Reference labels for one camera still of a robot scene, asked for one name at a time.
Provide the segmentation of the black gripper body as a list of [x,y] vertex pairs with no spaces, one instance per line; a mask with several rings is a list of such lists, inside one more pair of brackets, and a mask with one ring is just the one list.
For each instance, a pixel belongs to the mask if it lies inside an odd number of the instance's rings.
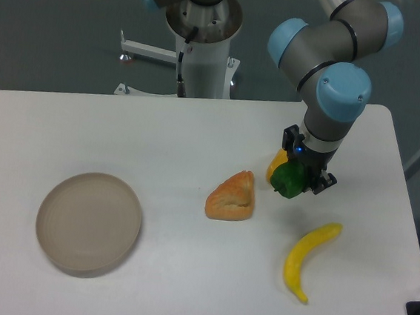
[[297,160],[301,163],[312,176],[320,177],[327,169],[327,164],[330,162],[334,154],[334,150],[330,152],[319,153],[312,150],[304,144],[303,135],[295,135],[290,141],[290,146],[287,149],[287,157],[290,161]]

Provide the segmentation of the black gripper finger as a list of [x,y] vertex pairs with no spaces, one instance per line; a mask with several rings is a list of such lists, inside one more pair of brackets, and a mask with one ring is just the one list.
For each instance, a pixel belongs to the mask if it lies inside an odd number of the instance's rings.
[[311,191],[314,195],[318,195],[324,190],[337,184],[337,179],[332,173],[326,170],[307,169],[307,181],[303,192]]
[[291,125],[283,130],[281,148],[287,154],[288,159],[296,159],[301,153],[304,135],[299,131],[298,125]]

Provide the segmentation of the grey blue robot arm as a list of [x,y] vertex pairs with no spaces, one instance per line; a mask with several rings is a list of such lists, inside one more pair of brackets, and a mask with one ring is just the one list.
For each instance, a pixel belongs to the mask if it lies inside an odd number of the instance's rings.
[[[163,9],[176,37],[177,96],[220,99],[230,43],[243,12],[237,0],[142,0]],[[299,125],[283,132],[284,161],[268,178],[285,198],[321,193],[336,178],[327,165],[371,96],[357,59],[398,43],[404,19],[394,4],[375,0],[319,0],[328,22],[311,27],[291,18],[268,39],[275,66],[307,105]]]

